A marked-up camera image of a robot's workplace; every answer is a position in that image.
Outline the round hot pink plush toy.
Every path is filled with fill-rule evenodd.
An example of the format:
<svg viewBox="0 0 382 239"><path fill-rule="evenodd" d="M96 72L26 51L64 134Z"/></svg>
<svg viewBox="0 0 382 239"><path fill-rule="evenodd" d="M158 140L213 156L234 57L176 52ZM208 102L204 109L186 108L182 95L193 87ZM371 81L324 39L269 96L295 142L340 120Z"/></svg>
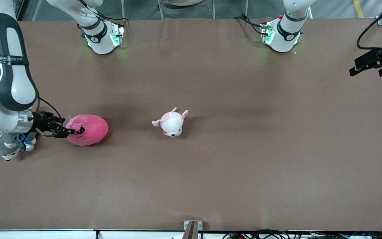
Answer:
<svg viewBox="0 0 382 239"><path fill-rule="evenodd" d="M108 133L107 122L96 115L77 115L71 118L66 128L75 132L69 134L68 141L77 146L89 146L99 143Z"/></svg>

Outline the grey husky plush toy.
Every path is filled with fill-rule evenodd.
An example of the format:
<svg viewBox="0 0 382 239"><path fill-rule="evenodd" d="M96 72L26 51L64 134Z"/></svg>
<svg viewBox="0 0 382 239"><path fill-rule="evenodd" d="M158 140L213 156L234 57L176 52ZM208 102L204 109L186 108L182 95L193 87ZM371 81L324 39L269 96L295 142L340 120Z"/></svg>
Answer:
<svg viewBox="0 0 382 239"><path fill-rule="evenodd" d="M21 152L14 142L13 134L15 133L0 132L0 156L6 161L10 161Z"/></svg>

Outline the light pink plush pig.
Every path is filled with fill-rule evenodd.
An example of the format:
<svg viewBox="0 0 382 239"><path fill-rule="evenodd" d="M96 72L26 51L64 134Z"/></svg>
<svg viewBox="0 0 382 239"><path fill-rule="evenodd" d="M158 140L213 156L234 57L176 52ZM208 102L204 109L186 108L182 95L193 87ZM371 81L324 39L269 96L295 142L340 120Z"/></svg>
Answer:
<svg viewBox="0 0 382 239"><path fill-rule="evenodd" d="M165 136L177 137L182 134L182 126L188 113L189 110L185 110L183 113L178 113L177 108L175 107L171 111L162 115L160 119L152 121L152 125L154 127L160 127Z"/></svg>

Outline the brown table cover sheet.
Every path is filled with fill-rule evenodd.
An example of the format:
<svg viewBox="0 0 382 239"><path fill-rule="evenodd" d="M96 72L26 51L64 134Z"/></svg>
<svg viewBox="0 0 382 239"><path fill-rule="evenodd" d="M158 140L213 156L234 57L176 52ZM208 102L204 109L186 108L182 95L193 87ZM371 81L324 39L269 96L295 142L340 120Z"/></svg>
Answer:
<svg viewBox="0 0 382 239"><path fill-rule="evenodd" d="M349 76L370 23L309 19L276 53L237 20L130 21L98 55L74 22L20 22L41 97L109 133L0 157L0 229L382 231L382 77Z"/></svg>

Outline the grey metal edge bracket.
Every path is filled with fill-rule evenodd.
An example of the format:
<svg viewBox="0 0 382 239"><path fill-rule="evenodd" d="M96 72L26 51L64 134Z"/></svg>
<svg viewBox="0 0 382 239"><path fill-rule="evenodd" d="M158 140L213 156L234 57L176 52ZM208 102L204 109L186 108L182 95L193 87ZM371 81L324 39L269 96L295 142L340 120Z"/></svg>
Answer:
<svg viewBox="0 0 382 239"><path fill-rule="evenodd" d="M204 239L202 220L185 220L182 239Z"/></svg>

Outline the metal chair frame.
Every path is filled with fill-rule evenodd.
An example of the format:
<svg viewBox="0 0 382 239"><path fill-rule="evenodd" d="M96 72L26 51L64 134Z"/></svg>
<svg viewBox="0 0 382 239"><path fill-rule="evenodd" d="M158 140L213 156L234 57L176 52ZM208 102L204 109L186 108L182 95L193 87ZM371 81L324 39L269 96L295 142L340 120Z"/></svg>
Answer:
<svg viewBox="0 0 382 239"><path fill-rule="evenodd" d="M168 3L174 7L177 7L179 9L184 9L184 8L189 8L191 6L206 6L208 8L208 14L212 14L212 19L216 18L216 9L215 9L215 0L209 0L211 1L211 7L209 7L206 4L202 4L206 0L157 0L158 2L158 9L160 12L161 19L163 20L164 17L164 12L163 10L165 9L165 3Z"/></svg>

